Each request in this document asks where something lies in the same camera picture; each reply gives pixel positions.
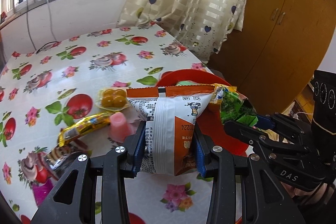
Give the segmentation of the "person's right hand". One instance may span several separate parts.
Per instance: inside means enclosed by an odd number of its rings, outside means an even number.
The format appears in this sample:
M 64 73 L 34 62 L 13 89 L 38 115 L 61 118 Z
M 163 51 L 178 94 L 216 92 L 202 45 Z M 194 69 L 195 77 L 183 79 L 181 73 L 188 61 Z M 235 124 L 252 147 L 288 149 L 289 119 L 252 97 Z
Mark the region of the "person's right hand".
M 288 192 L 291 198 L 304 197 L 303 200 L 306 201 L 309 199 L 309 197 L 311 197 L 311 199 L 307 201 L 307 204 L 314 204 L 314 203 L 318 203 L 319 201 L 322 201 L 323 204 L 326 205 L 330 201 L 332 195 L 335 192 L 335 184 L 331 184 L 331 186 L 327 186 L 327 184 L 323 184 L 319 189 L 315 189 L 311 192 L 305 192 L 303 190 L 299 190 L 283 182 L 281 184 L 285 188 L 285 190 Z

